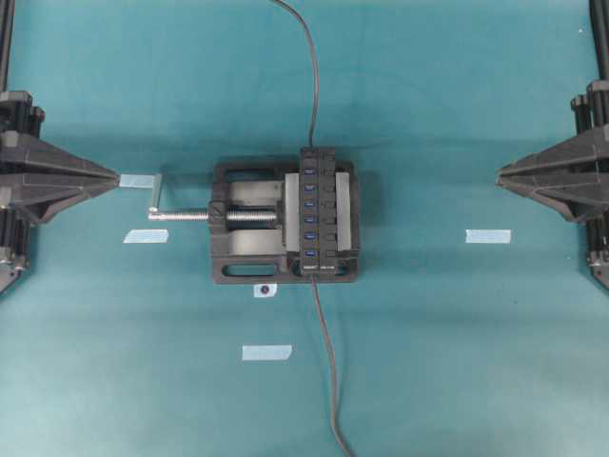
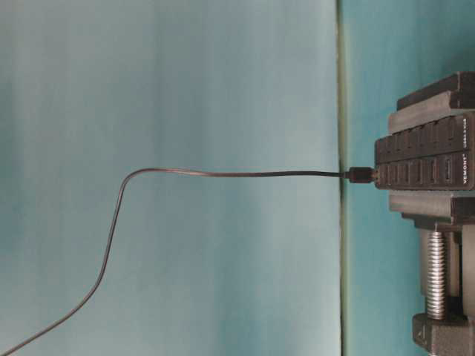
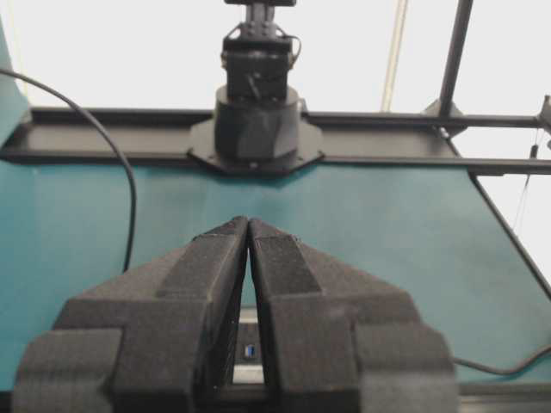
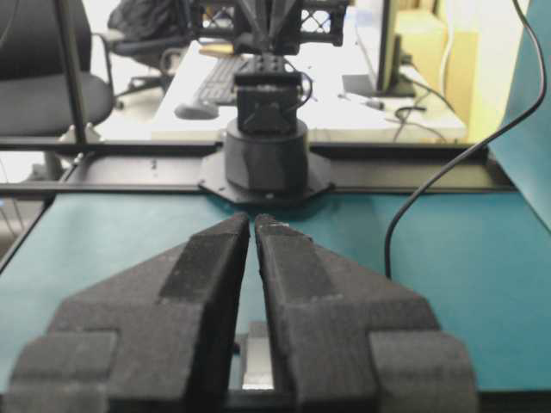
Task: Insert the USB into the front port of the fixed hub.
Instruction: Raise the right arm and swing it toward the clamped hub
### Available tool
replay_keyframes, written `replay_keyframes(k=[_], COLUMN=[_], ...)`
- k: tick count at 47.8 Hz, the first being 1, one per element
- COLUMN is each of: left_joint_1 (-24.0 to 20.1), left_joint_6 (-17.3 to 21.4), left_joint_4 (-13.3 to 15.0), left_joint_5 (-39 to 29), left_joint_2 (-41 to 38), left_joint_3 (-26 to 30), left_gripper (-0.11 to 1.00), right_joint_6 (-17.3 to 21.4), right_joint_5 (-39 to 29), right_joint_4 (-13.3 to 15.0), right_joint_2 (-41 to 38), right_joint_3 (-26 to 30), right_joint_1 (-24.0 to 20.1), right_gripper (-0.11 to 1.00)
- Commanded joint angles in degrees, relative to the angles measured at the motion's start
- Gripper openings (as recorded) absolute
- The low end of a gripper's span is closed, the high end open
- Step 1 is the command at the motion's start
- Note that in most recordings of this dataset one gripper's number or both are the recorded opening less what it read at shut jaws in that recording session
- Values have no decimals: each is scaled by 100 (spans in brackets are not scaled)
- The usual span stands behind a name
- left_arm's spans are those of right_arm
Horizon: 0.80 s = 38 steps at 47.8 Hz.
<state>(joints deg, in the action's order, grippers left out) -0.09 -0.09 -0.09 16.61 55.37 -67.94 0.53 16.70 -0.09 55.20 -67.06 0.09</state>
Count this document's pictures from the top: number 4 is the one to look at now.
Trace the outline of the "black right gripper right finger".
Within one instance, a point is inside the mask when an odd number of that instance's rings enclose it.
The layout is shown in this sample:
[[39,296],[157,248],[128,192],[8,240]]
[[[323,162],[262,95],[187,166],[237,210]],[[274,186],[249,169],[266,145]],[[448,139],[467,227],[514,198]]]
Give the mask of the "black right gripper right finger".
[[298,411],[478,409],[468,351],[424,296],[267,214],[255,233],[275,386]]

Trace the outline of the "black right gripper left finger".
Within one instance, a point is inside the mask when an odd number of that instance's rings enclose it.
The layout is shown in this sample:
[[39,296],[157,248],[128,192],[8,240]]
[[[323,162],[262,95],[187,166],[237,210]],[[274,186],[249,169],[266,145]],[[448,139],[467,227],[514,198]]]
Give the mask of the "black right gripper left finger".
[[66,297],[18,355],[5,412],[209,412],[230,377],[243,213]]

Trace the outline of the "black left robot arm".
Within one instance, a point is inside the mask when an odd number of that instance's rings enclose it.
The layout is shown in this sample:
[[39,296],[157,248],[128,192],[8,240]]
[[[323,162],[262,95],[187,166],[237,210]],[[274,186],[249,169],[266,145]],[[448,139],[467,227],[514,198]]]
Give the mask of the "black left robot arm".
[[237,116],[220,151],[201,161],[199,185],[235,204],[290,205],[331,187],[330,162],[312,154],[297,111],[311,78],[288,68],[304,43],[341,46],[346,1],[194,1],[196,37],[227,40],[251,58],[233,77]]

